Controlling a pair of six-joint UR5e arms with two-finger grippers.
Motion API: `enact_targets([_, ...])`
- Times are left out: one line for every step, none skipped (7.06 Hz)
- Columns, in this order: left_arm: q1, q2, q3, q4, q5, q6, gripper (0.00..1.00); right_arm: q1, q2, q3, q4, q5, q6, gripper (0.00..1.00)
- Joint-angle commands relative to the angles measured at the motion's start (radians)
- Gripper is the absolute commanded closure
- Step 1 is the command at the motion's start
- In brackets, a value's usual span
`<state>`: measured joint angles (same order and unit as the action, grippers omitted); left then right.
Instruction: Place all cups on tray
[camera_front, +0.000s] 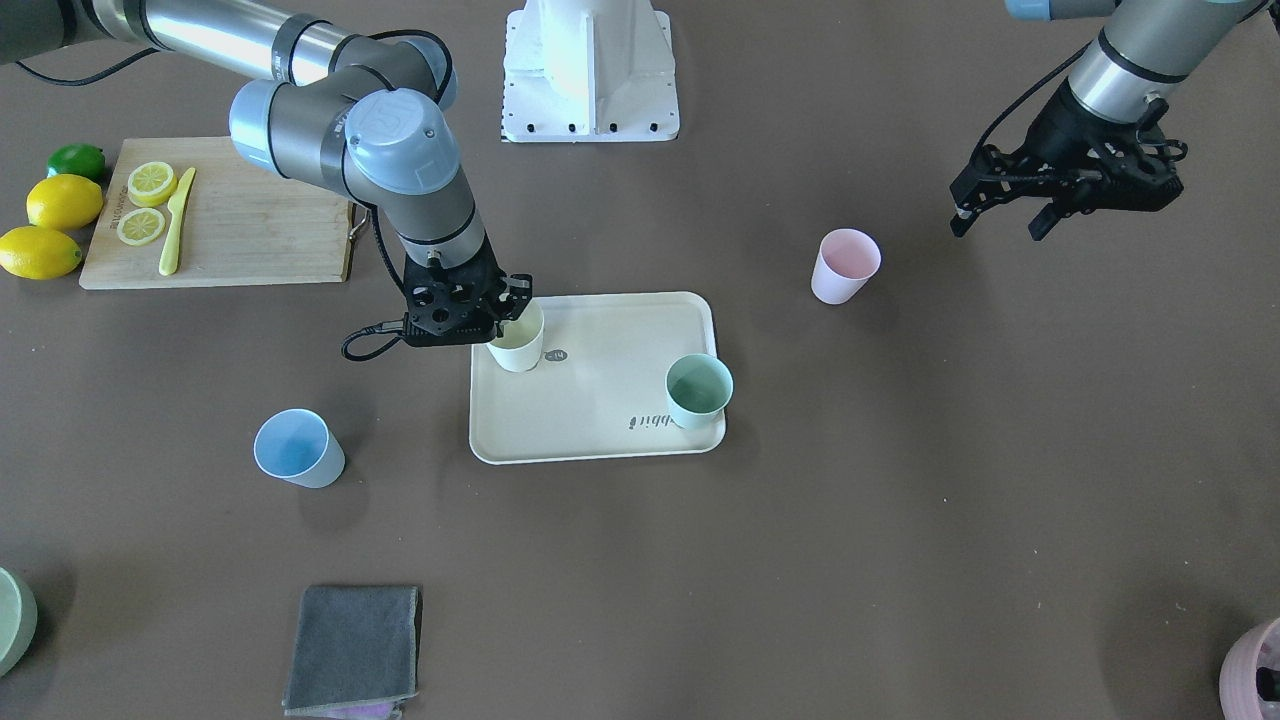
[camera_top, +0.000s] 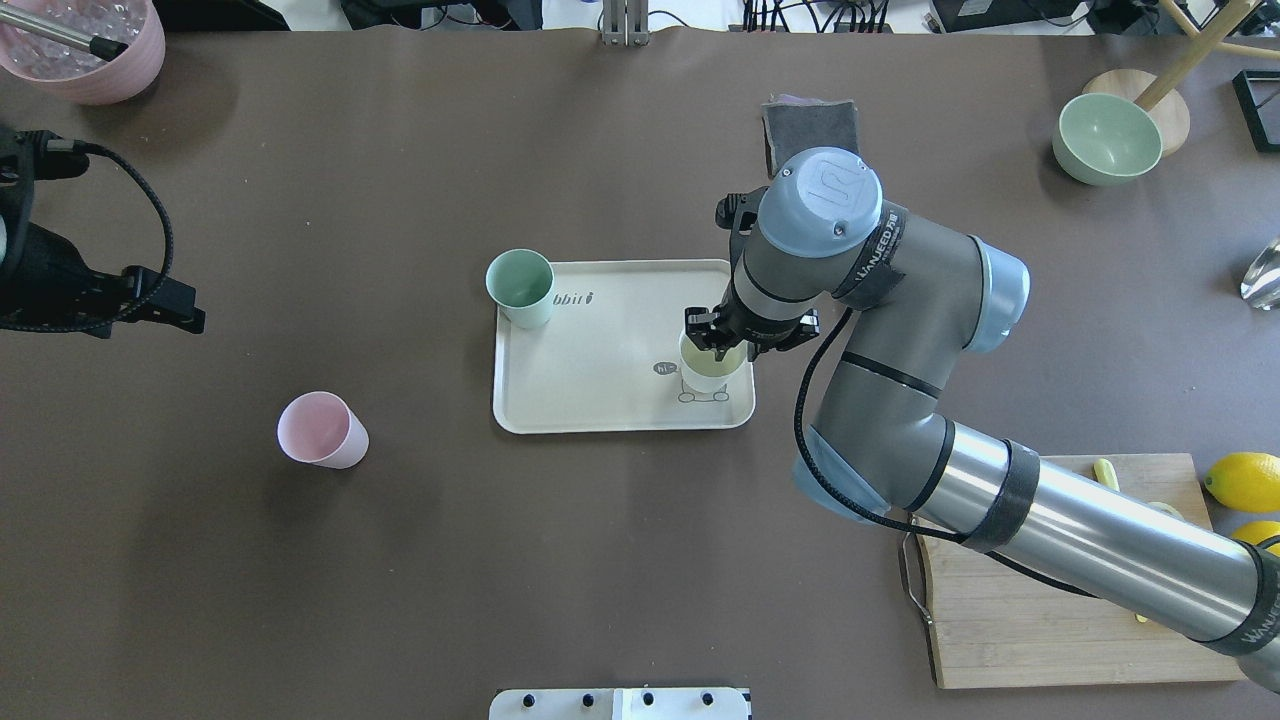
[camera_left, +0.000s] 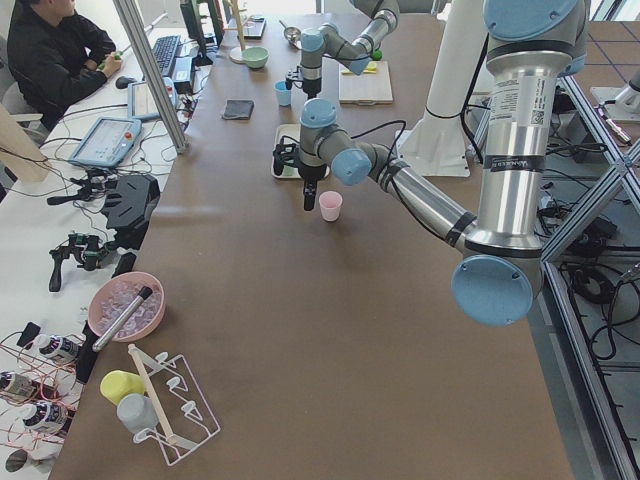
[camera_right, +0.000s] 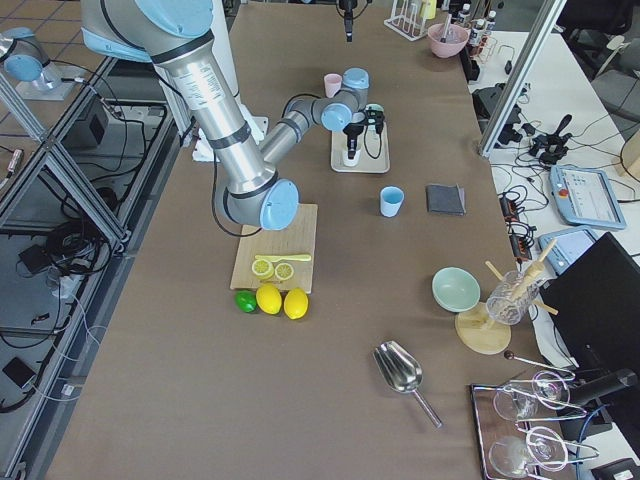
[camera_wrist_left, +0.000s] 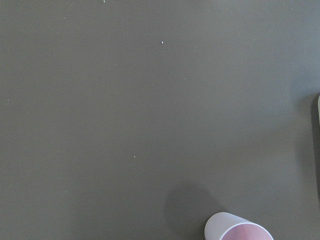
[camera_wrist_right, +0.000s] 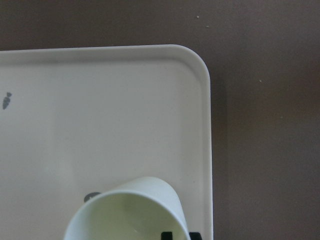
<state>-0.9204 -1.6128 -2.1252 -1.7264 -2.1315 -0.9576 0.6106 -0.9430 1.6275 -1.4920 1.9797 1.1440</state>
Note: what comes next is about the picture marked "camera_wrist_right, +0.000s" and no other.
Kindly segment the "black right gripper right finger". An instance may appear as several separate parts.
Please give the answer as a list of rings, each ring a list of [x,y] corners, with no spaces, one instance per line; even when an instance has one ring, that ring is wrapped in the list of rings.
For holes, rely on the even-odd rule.
[[[199,232],[189,232],[189,237],[191,240],[202,240],[202,236]]]

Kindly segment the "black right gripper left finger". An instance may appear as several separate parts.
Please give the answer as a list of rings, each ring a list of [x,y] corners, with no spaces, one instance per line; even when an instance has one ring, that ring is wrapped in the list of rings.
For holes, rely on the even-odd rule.
[[[162,232],[161,240],[173,240],[173,233],[171,231]]]

